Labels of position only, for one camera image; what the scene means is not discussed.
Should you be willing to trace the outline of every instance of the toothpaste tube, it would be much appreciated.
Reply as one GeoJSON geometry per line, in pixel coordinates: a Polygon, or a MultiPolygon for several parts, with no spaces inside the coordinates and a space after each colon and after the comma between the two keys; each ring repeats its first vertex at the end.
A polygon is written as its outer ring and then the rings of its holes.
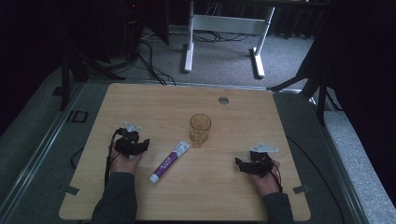
{"type": "Polygon", "coordinates": [[[155,184],[158,180],[163,176],[163,174],[168,170],[169,167],[183,155],[187,149],[190,148],[190,144],[185,141],[180,141],[175,149],[169,154],[169,156],[163,161],[163,163],[154,171],[154,173],[150,176],[149,181],[155,184]]]}

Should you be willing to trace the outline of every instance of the person's arm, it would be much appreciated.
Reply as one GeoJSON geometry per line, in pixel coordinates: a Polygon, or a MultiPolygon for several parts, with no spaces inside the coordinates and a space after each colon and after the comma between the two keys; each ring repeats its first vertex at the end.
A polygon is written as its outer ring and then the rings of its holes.
{"type": "Polygon", "coordinates": [[[102,199],[92,213],[92,223],[134,223],[137,201],[134,192],[134,172],[142,154],[132,159],[111,152],[110,178],[102,199]]]}
{"type": "Polygon", "coordinates": [[[280,193],[277,169],[278,161],[273,161],[274,167],[271,171],[277,180],[270,174],[261,178],[259,175],[250,175],[256,188],[263,197],[265,208],[268,214],[268,222],[271,224],[290,224],[294,223],[293,214],[290,208],[289,196],[280,193]]]}

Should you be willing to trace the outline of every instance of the table top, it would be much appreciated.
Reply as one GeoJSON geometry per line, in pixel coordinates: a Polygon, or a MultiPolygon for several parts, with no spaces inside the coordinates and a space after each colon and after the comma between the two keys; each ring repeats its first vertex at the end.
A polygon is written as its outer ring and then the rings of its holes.
{"type": "Polygon", "coordinates": [[[140,125],[140,142],[150,139],[135,174],[138,220],[266,220],[265,207],[234,158],[249,161],[249,147],[260,142],[277,147],[269,155],[281,163],[284,192],[295,220],[308,220],[301,182],[271,92],[208,87],[112,84],[93,124],[60,209],[63,219],[91,219],[104,191],[107,146],[124,121],[140,125]],[[229,103],[219,103],[227,97],[229,103]],[[156,183],[149,177],[180,140],[188,143],[190,118],[207,114],[209,138],[191,147],[156,183]]]}

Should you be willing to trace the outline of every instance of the gray sleeve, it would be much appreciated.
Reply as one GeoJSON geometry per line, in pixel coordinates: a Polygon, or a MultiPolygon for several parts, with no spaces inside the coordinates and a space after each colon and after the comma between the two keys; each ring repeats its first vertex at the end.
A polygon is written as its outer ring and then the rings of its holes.
{"type": "Polygon", "coordinates": [[[264,203],[268,214],[268,222],[271,224],[294,223],[291,212],[289,196],[284,193],[272,193],[264,197],[264,203]]]}
{"type": "Polygon", "coordinates": [[[92,213],[94,223],[134,223],[137,202],[134,192],[134,175],[112,173],[102,199],[92,213]]]}

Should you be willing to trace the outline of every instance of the white desk frame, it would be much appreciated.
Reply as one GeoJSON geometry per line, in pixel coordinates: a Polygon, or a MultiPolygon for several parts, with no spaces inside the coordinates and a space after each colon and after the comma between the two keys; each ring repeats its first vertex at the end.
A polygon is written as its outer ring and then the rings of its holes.
{"type": "Polygon", "coordinates": [[[275,7],[270,8],[265,20],[253,20],[231,17],[194,15],[194,2],[190,2],[190,19],[189,19],[189,43],[187,46],[185,72],[191,72],[192,68],[192,54],[194,52],[193,31],[217,31],[225,33],[237,33],[246,35],[260,35],[259,44],[257,48],[253,48],[253,57],[259,77],[265,77],[264,68],[262,66],[262,45],[268,33],[268,28],[271,24],[271,19],[274,14],[275,7]]]}

